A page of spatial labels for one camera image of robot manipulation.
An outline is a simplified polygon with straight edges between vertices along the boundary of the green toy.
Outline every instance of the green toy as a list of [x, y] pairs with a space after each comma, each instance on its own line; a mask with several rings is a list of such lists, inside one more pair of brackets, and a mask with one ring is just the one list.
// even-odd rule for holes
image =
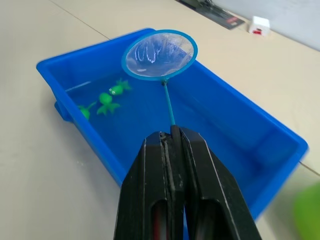
[[113, 86], [109, 89], [109, 92], [111, 95], [121, 95], [124, 90], [131, 90], [131, 87], [128, 84], [128, 81], [122, 81], [122, 78], [120, 80], [116, 81], [116, 86]]
[[320, 182], [298, 194], [293, 216], [302, 240], [320, 240]]
[[94, 105], [96, 105], [96, 101], [95, 102], [93, 102], [93, 103], [91, 103], [88, 107], [85, 107], [85, 106], [83, 106], [83, 105], [80, 105], [80, 106], [78, 106], [78, 108], [80, 109], [80, 111], [82, 112], [82, 114], [84, 115], [84, 117], [86, 118], [86, 119], [88, 119], [89, 120], [89, 118], [90, 118], [90, 108], [91, 107], [93, 107]]
[[110, 113], [114, 113], [116, 108], [120, 107], [120, 104], [118, 103], [112, 103], [112, 96], [110, 96], [108, 93], [101, 93], [99, 96], [99, 101], [102, 104], [101, 107], [96, 111], [96, 114], [104, 114], [106, 115], [108, 110]]

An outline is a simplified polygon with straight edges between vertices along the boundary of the blue plastic tub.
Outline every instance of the blue plastic tub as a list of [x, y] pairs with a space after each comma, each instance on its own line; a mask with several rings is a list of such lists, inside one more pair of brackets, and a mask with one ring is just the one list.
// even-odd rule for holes
[[[132, 79], [121, 68], [125, 49], [151, 31], [143, 29], [37, 65], [62, 118], [77, 126], [119, 185], [143, 139], [170, 130], [161, 84]], [[97, 101], [120, 77], [132, 87], [114, 96], [121, 107], [104, 116], [97, 115], [99, 105], [94, 106], [88, 121], [77, 105]], [[173, 77], [168, 89], [177, 125], [206, 139], [235, 176], [256, 219], [294, 170], [307, 143], [197, 61]]]

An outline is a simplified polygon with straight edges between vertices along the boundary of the white table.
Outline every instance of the white table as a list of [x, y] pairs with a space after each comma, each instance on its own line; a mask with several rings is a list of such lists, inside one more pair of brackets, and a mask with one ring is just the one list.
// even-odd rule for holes
[[[0, 239], [113, 238], [120, 189], [35, 66], [145, 27], [191, 35], [201, 63], [307, 140], [303, 163], [320, 172], [319, 52], [274, 32], [226, 30], [173, 0], [54, 2], [0, 3]], [[296, 239], [292, 199], [319, 180], [298, 168], [257, 222], [263, 239]]]

